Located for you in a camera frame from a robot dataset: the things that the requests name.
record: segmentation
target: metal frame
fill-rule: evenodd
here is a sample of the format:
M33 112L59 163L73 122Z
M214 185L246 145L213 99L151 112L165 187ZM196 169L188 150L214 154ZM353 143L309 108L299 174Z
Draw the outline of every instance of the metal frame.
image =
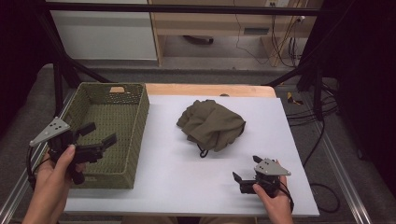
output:
M313 109L312 100L308 96L308 93L302 92L301 96L303 101L306 103L308 109ZM321 122L315 121L315 126L318 133L320 133L322 129ZM322 143L323 149L326 153L327 158L329 159L329 163L332 166L335 177L338 180L341 190L344 192L344 196L346 197L346 201L349 204L349 208L356 222L359 224L372 223L372 220L370 219L370 216L367 213L363 202L361 201L359 193L356 191L355 186L353 185L346 168L344 167L343 163L340 160L340 157L338 156L334 146L332 145L332 140L326 132L323 134Z
M63 11L102 12L164 12L164 13L205 13L205 14L248 14L283 16L325 16L339 14L338 10L295 7L226 7L188 5L146 5L146 4L98 4L98 3L58 3L39 4L40 9Z
M76 91L69 91L67 93L64 104L67 107L71 103L71 99ZM32 165L35 167L39 163L40 156L47 148L47 143L41 143L38 145L35 153L32 156ZM17 184L15 185L14 189L9 193L6 202L4 203L2 209L0 210L0 223L7 224L15 213L18 205L20 204L23 195L26 193L26 190L29 188L29 183L27 181L27 172L26 169L21 174L20 179L18 180Z
M61 91L59 88L61 85L61 77L71 78L72 86L76 86L80 80L74 77L76 74L74 68L77 68L81 72L95 78L96 80L102 82L108 82L105 78L97 75L92 70L86 68L82 64L77 63L71 59L64 51L62 41L57 38L54 30L49 26L49 23L45 17L43 17L43 12L48 12L50 10L66 10L66 11L107 11L107 12L165 12L165 13L211 13L211 14L249 14L249 15L289 15L289 16L330 16L340 14L339 10L322 10L316 8L284 8L284 7L221 7L221 6L181 6L181 5L140 5L140 4L88 4L88 3L47 3L45 1L36 1L32 4L32 10L35 11L36 17L39 20L43 30L46 32L46 36L49 38L51 48L56 51L55 57L57 62L55 66L55 87L56 87L56 108L57 112L63 113L61 108L64 108L64 103L69 104L70 99L73 94L68 94L65 101L63 102ZM325 135L326 142L331 141L327 134ZM39 160L39 156L44 152L46 144L39 145L38 149L35 151L33 156L33 164L36 165ZM358 223L371 223L370 218L365 211L363 204L354 189L350 179L339 161L338 156L334 150L330 150L327 147L326 152L331 160L334 171L336 172L337 178L340 185L346 195L346 199L351 206L351 210L358 221ZM18 183L16 184L14 190L10 193L5 202L3 208L0 211L0 221L2 224L8 223L18 204L21 201L22 196L28 188L26 170L21 175Z

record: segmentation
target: black pole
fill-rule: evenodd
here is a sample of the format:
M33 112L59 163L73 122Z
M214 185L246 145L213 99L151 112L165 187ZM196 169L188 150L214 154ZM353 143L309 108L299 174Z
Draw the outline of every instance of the black pole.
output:
M297 7L226 7L187 5L146 5L146 4L99 4L99 3L58 3L47 2L38 7L61 11L106 11L106 12L164 12L201 14L249 14L283 16L325 16L339 14L339 10Z

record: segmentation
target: gray floor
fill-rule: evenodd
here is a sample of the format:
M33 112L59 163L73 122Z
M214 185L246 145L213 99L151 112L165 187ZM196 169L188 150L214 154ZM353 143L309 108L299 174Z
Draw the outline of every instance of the gray floor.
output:
M117 67L111 62L88 63L105 77L114 81L131 82L163 82L163 83L227 83L260 85L271 81L290 69L286 66L271 67L268 63L258 63L249 53L235 47L233 37L217 37L212 46L199 45L187 41L182 36L168 38L162 67L150 63L121 62ZM238 47L249 49L260 62L268 58L257 38L243 39ZM287 102L287 92L295 97L298 78L291 79L284 86L276 88L277 97L281 98L286 114L297 113L307 109L304 105ZM325 80L334 85L334 80ZM18 112L13 124L0 139L0 176L5 180L0 187L0 203L6 201L25 167L24 157L27 144L51 121L54 112L54 97L52 72L42 69L37 82L26 101ZM357 158L357 148L350 136L347 126L338 114L331 114L325 119L326 134L332 140L336 152L345 165L350 178L359 193L361 200L373 223L396 223L396 201L381 181L379 174L369 161ZM303 161L318 139L318 130L314 123L291 128L294 141ZM323 145L319 144L317 151L306 165L308 180L312 183L324 184L332 188L341 201L338 212L329 214L320 212L319 217L296 218L298 223L356 223L349 209L344 193L330 166ZM28 189L23 197L14 218L21 219L30 201L32 192ZM318 206L332 208L335 199L329 191L315 190ZM63 220L120 220L120 217L81 217L63 216ZM260 223L267 223L265 218Z

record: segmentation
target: aluminum rail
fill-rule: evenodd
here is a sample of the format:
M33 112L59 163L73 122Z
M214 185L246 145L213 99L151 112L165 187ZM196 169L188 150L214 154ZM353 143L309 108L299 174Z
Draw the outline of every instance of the aluminum rail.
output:
M69 91L66 97L64 98L64 110L68 107L71 102L73 95L75 94L76 90ZM32 167L35 167L39 164L39 159L43 154L44 150L47 148L47 143L41 143L38 145L35 153L32 156ZM27 173L26 169L21 174L20 179L18 180L17 184L15 185L14 189L9 193L6 202L4 203L2 209L0 210L0 223L1 224L8 224L8 222L12 219L18 205L20 204L23 195L26 193L26 190L29 188L29 183L27 181Z
M313 105L310 97L307 96L307 94L308 93L306 92L302 92L301 96L303 101L306 103L308 109L312 109ZM315 125L318 132L320 133L323 127L321 122L315 121ZM326 132L322 136L322 143L326 156L329 159L332 169L334 170L335 177L338 180L341 190L344 192L344 196L346 197L346 201L356 222L359 224L373 223L370 219L369 214L367 213L366 208L364 207L363 202L361 201L359 193L356 191L355 186L353 185L346 168L341 162L337 152L335 151L334 146L332 145L332 141Z
M341 14L339 10L298 7L226 7L191 5L146 5L146 4L106 4L106 3L62 3L47 2L38 8L61 11L103 11L103 12L164 12L164 13L204 13L204 14L249 14L283 16L324 16Z

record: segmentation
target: black gripper handle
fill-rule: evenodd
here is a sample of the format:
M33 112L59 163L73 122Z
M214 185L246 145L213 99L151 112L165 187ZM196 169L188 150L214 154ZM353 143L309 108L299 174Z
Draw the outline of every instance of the black gripper handle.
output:
M67 167L67 171L69 172L70 176L73 179L73 182L76 185L80 185L82 183L84 183L85 181L85 176L82 172L77 172L76 171L76 165L74 163L71 163L68 167Z

